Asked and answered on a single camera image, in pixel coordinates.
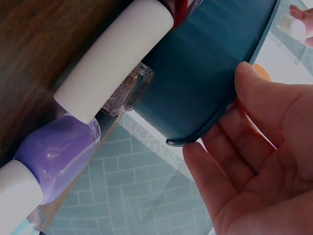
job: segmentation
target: glass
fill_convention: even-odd
[[[14,159],[36,177],[44,194],[42,204],[52,202],[86,167],[100,140],[94,118],[88,125],[65,114],[29,134]]]
[[[133,110],[152,83],[154,74],[151,68],[140,62],[103,105],[102,110],[113,117],[123,111]]]

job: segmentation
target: gray tile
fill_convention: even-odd
[[[184,185],[188,185],[190,182],[190,179],[184,176],[181,173],[178,173],[176,175],[173,175],[171,180],[168,182],[168,184],[165,187],[165,190],[171,189],[171,188],[177,188]]]
[[[104,159],[103,163],[105,173],[118,170],[117,158]]]
[[[144,234],[157,235],[156,220],[152,210],[149,210],[142,222]]]
[[[147,147],[141,141],[139,141],[136,137],[132,135],[131,139],[132,139],[133,153],[140,153],[140,152],[147,151]]]
[[[200,197],[192,197],[178,202],[166,204],[164,206],[155,207],[156,219],[169,217],[178,213],[183,213],[194,208],[203,206],[204,203]]]
[[[211,225],[206,207],[203,206],[202,208],[194,210],[194,214],[199,234],[209,233],[213,226]]]
[[[61,208],[58,218],[93,218],[109,215],[108,204],[97,204],[88,206],[78,206],[73,208]]]
[[[170,231],[170,223],[168,218],[159,219],[156,221],[157,232],[159,234]]]
[[[95,203],[107,201],[107,192],[104,182],[104,172],[102,161],[91,161],[89,164],[91,188],[93,192],[93,200]]]
[[[71,229],[72,225],[70,224],[70,221],[67,219],[57,219],[55,218],[51,225],[51,228],[56,228],[56,229]]]
[[[113,227],[126,227],[125,212],[123,209],[122,192],[120,188],[109,188],[108,198],[110,204]]]
[[[100,218],[98,219],[99,230],[104,235],[110,235],[113,232],[111,219],[107,218]]]
[[[51,228],[48,228],[45,234],[46,235],[54,235],[53,230]]]
[[[114,231],[114,235],[127,235],[127,234],[128,230],[126,228],[120,228]]]
[[[192,224],[188,224],[184,226],[184,232],[186,235],[193,235],[193,234],[197,234],[197,229],[196,229],[196,224],[192,223]]]
[[[172,190],[167,190],[165,192],[166,201],[168,203],[175,202],[177,200],[182,200],[191,197],[191,188],[189,185],[183,186],[181,188],[175,188]]]
[[[79,192],[78,197],[81,205],[89,205],[93,203],[92,194],[90,191]]]
[[[164,163],[164,160],[154,152],[146,152],[119,157],[118,163],[120,169],[125,170],[135,167]]]
[[[90,181],[88,176],[80,177],[73,191],[90,190]]]
[[[113,157],[119,155],[125,155],[131,153],[131,142],[127,141],[119,141],[119,142],[109,142],[105,143],[99,153],[97,154],[96,158],[106,158],[106,157]]]
[[[87,230],[76,230],[76,235],[88,235]]]
[[[194,222],[193,211],[188,211],[182,214],[174,215],[170,218],[170,224],[172,228],[181,227],[184,224]]]
[[[74,230],[53,229],[55,235],[75,235]]]
[[[99,231],[92,231],[92,230],[89,230],[88,231],[88,235],[101,235]]]
[[[161,179],[152,180],[150,182],[152,193],[164,191],[166,185],[170,182],[171,178],[171,176],[168,176]]]
[[[138,203],[141,210],[164,205],[166,203],[165,195],[164,193],[154,193],[147,196],[142,196],[138,198]]]
[[[153,165],[135,170],[136,182],[157,179],[164,176],[171,176],[176,170],[168,163]]]
[[[190,179],[181,173],[170,177],[164,177],[151,181],[152,192],[160,192],[168,189],[179,188],[181,186],[189,185]]]
[[[86,167],[83,175],[84,176],[88,176],[89,175],[89,168],[88,167]]]
[[[195,182],[192,181],[190,186],[191,186],[191,192],[192,192],[193,196],[196,196],[196,195],[200,194]]]
[[[107,187],[134,183],[134,171],[119,171],[106,174]]]
[[[110,134],[106,142],[128,140],[130,133],[122,126],[115,127],[114,131]]]
[[[74,229],[98,229],[96,219],[74,219],[72,225]]]
[[[127,227],[130,234],[135,234],[141,224],[137,199],[129,199],[124,201],[124,209],[126,212]]]
[[[137,197],[150,193],[149,183],[131,184],[122,187],[123,198]]]
[[[183,233],[183,228],[176,228],[171,230],[171,235],[182,235]]]

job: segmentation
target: fingernail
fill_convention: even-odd
[[[241,62],[240,67],[245,72],[255,72],[256,73],[256,70],[254,69],[254,67],[247,62]]]

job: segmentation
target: orange object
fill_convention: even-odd
[[[268,80],[271,82],[271,78],[268,74],[268,72],[265,71],[264,68],[262,68],[260,65],[258,64],[254,64],[253,65],[254,69],[257,71],[257,73],[264,79]]]

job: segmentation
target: hand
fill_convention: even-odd
[[[312,235],[313,86],[268,82],[245,62],[235,86],[207,152],[183,149],[217,235]]]
[[[295,17],[298,20],[301,20],[307,28],[307,35],[312,35],[313,33],[313,8],[302,11],[297,6],[291,5],[290,15]],[[313,37],[308,38],[304,44],[309,47],[313,47]]]

